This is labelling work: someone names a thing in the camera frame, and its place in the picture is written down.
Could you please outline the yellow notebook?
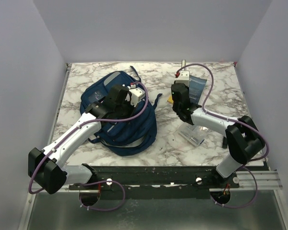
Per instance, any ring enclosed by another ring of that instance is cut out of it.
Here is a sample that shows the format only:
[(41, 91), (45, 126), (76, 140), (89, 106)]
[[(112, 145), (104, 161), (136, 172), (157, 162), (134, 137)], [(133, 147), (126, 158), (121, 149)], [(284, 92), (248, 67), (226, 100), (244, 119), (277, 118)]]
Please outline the yellow notebook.
[(173, 103), (172, 96), (169, 96), (168, 102), (171, 103), (171, 104)]

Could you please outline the navy blue student backpack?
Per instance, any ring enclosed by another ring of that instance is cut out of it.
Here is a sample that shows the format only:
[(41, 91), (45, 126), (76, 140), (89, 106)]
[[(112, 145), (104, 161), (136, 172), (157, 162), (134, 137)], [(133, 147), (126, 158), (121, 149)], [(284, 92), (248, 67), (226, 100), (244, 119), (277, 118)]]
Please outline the navy blue student backpack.
[[(112, 95), (114, 85), (129, 86), (135, 82), (132, 76), (124, 71), (112, 72), (88, 87), (81, 95), (80, 113), (91, 108), (91, 104), (103, 103), (104, 99)], [(96, 132), (95, 139), (88, 141), (102, 143), (105, 147), (119, 156), (138, 154), (150, 147), (157, 135), (155, 109), (162, 94), (158, 94), (154, 104), (148, 102), (143, 113), (137, 118), (126, 122), (103, 122), (100, 131)]]

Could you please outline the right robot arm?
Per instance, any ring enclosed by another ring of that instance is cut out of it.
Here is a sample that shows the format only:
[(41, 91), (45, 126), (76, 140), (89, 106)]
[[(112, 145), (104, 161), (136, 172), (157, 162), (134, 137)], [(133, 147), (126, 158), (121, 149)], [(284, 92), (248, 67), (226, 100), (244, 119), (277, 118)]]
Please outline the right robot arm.
[(241, 118), (224, 117), (212, 113), (203, 106), (191, 103), (189, 88), (183, 83), (171, 86), (173, 111), (190, 125), (202, 126), (223, 135), (227, 139), (229, 155), (216, 166), (211, 182), (221, 188), (228, 183), (231, 176), (241, 166), (247, 164), (266, 143), (249, 116)]

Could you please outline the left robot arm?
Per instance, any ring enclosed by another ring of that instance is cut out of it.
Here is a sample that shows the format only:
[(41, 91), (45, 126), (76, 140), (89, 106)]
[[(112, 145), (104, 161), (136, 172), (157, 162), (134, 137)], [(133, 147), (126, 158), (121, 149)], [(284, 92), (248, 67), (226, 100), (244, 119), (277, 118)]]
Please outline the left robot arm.
[(134, 110), (146, 96), (138, 83), (130, 86), (114, 85), (109, 93), (85, 109), (77, 122), (61, 137), (42, 150), (33, 148), (28, 154), (29, 193), (35, 194), (33, 183), (49, 194), (64, 185), (81, 184), (86, 189), (96, 186), (97, 178), (84, 166), (66, 166), (69, 157), (106, 122), (125, 122), (135, 118)]

